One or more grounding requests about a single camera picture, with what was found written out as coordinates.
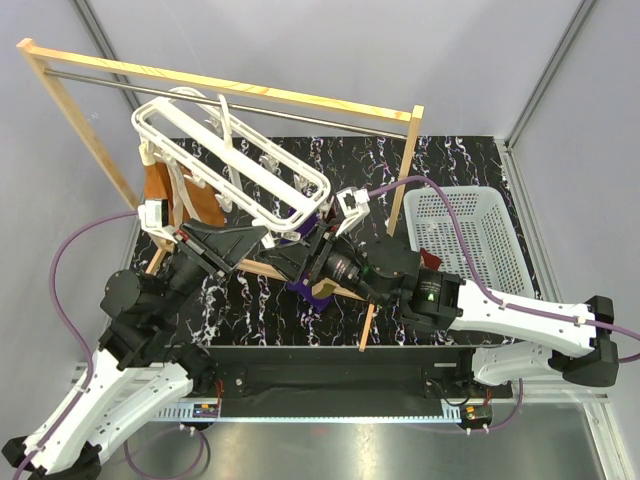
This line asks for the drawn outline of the purple sock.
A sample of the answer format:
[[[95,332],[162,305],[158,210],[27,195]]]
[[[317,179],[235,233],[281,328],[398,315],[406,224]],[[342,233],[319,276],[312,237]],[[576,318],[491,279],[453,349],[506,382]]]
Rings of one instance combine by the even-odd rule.
[[[311,230],[314,228],[316,223],[318,222],[318,217],[316,214],[312,214],[308,217],[303,224],[296,229],[296,232],[299,233],[302,237],[306,236]],[[308,302],[317,312],[322,313],[327,306],[331,302],[332,295],[329,295],[325,298],[318,298],[312,294],[312,289],[305,285],[302,281],[297,283],[286,282],[286,288],[289,291],[296,292],[299,294],[306,302]]]

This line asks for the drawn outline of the striped sock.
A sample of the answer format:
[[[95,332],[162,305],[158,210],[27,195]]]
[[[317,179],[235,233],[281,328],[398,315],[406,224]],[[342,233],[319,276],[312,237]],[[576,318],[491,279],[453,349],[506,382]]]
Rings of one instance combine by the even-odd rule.
[[[334,204],[334,199],[331,199],[330,205],[328,206],[328,209],[326,211],[318,214],[318,218],[318,224],[326,225],[329,225],[336,218],[336,207]],[[324,280],[321,274],[321,269],[321,259],[318,258],[313,264],[309,277],[311,295],[314,301],[328,299],[333,294],[336,288],[336,285],[334,283]]]
[[[439,268],[442,265],[442,259],[440,257],[428,252],[424,248],[421,248],[419,253],[421,257],[421,265],[424,268],[434,270],[434,271],[439,270]]]

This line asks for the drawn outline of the white plastic clip hanger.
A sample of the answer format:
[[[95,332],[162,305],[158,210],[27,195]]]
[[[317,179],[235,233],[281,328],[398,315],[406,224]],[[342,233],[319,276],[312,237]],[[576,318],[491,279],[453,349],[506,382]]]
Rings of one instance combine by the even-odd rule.
[[[152,125],[149,118],[155,115],[215,154],[226,165],[229,176],[217,173]],[[328,178],[232,115],[221,94],[213,101],[194,88],[176,87],[134,110],[131,123],[140,139],[154,146],[170,165],[184,167],[194,183],[213,187],[224,201],[248,213],[272,233],[293,232],[311,216],[324,215],[331,209],[332,187]],[[236,149],[234,135],[258,147],[277,165],[291,170],[313,192],[307,195],[299,191],[273,170]],[[285,217],[271,212],[244,191],[243,179],[253,182],[293,212]]]

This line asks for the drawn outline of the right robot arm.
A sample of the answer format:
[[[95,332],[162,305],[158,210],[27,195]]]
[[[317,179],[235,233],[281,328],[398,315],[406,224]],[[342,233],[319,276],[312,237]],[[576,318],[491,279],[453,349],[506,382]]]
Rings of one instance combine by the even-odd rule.
[[[324,224],[306,237],[262,249],[259,259],[291,283],[332,281],[380,307],[397,306],[400,319],[426,333],[483,331],[515,343],[478,347],[454,371],[466,396],[527,377],[560,376],[585,387],[616,383],[620,359],[610,337],[613,305],[552,303],[506,294],[422,263],[420,253],[386,236],[362,248]]]

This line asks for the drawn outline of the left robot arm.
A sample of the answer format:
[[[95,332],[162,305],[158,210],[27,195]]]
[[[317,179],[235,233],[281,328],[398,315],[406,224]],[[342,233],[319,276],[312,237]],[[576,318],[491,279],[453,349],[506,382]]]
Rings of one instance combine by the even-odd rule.
[[[173,254],[157,274],[127,269],[106,283],[101,309],[111,321],[85,372],[42,426],[9,440],[2,453],[33,479],[95,479],[113,453],[166,405],[208,394],[216,361],[193,343],[129,398],[121,394],[163,356],[173,316],[208,276],[226,279],[260,243],[263,226],[212,227],[196,220],[173,230]]]

